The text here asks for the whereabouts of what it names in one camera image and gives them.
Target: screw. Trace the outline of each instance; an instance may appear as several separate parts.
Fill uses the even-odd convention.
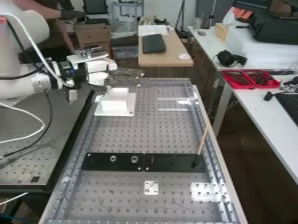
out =
[[[139,162],[139,157],[137,156],[132,156],[131,161],[133,164],[136,164]]]
[[[116,156],[111,156],[109,160],[111,160],[112,163],[115,163],[116,160],[117,160],[117,157]]]

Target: monitor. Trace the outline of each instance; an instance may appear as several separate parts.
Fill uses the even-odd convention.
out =
[[[105,0],[84,0],[84,10],[87,14],[108,14]]]

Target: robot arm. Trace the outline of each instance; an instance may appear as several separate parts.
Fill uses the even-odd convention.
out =
[[[103,86],[108,71],[117,69],[117,65],[107,58],[108,54],[100,48],[83,49],[68,57],[67,62],[48,62],[36,46],[48,35],[44,18],[33,11],[23,12],[9,0],[1,0],[0,54],[7,60],[0,62],[0,100],[61,88],[71,93],[69,100],[76,100],[75,93],[80,84],[87,82]],[[20,64],[17,58],[20,50],[29,47],[35,48],[43,61],[44,67],[39,70],[36,64]]]

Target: red tray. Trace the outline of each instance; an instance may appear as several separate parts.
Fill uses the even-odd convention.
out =
[[[222,71],[221,75],[233,89],[256,89],[256,83],[245,72],[236,70]]]
[[[245,71],[248,77],[253,80],[260,89],[280,88],[280,82],[265,71]]]

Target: small white box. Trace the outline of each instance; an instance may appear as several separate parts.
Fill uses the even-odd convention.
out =
[[[115,88],[108,90],[101,99],[104,111],[128,111],[128,88]]]

